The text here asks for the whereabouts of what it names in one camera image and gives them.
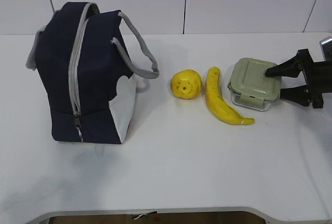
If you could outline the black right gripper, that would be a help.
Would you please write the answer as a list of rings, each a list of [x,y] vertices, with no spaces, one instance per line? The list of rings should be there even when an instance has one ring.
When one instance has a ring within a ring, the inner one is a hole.
[[[331,93],[331,61],[314,62],[308,49],[300,49],[293,58],[267,69],[265,76],[297,78],[300,72],[306,85],[281,89],[280,99],[323,108],[323,93]]]

